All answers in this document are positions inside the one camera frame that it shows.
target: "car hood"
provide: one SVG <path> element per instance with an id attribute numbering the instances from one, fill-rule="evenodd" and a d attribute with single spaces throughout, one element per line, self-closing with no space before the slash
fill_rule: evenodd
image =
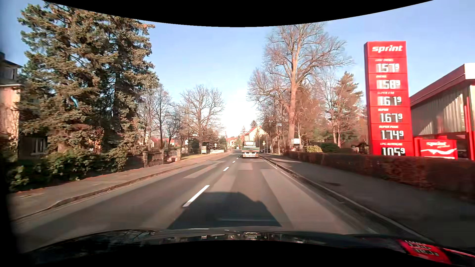
<path id="1" fill-rule="evenodd" d="M 324 232 L 282 230 L 280 227 L 238 227 L 211 229 L 124 229 L 100 232 L 68 239 L 26 253 L 34 264 L 57 262 L 68 258 L 170 243 L 215 240 L 267 240 L 315 244 L 335 248 L 389 248 L 444 263 L 453 263 L 453 255 L 475 260 L 467 249 L 447 248 L 417 239 L 379 234 L 341 235 Z"/>

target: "billboard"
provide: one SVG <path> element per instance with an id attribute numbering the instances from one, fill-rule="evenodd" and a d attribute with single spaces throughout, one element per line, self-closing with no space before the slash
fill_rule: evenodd
<path id="1" fill-rule="evenodd" d="M 418 138 L 417 144 L 421 157 L 453 160 L 458 158 L 457 140 Z"/>
<path id="2" fill-rule="evenodd" d="M 414 156 L 405 41 L 364 45 L 370 154 Z"/>

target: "road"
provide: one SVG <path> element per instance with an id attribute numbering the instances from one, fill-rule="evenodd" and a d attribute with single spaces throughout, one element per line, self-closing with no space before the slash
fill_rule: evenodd
<path id="1" fill-rule="evenodd" d="M 234 152 L 30 216 L 16 221 L 14 229 L 20 249 L 28 251 L 116 229 L 274 226 L 341 234 L 380 232 L 369 225 L 267 161 L 243 159 Z"/>

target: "truck cab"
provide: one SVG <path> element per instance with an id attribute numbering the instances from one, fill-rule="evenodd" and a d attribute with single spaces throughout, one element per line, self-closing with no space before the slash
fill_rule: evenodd
<path id="1" fill-rule="evenodd" d="M 254 141 L 244 141 L 241 153 L 241 157 L 243 158 L 258 158 L 259 147 L 256 147 L 256 142 Z"/>

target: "red building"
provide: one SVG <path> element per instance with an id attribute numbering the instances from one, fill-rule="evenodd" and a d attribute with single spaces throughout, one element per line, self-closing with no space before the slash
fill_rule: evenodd
<path id="1" fill-rule="evenodd" d="M 475 63 L 465 63 L 410 97 L 412 132 L 456 140 L 459 158 L 475 159 Z"/>

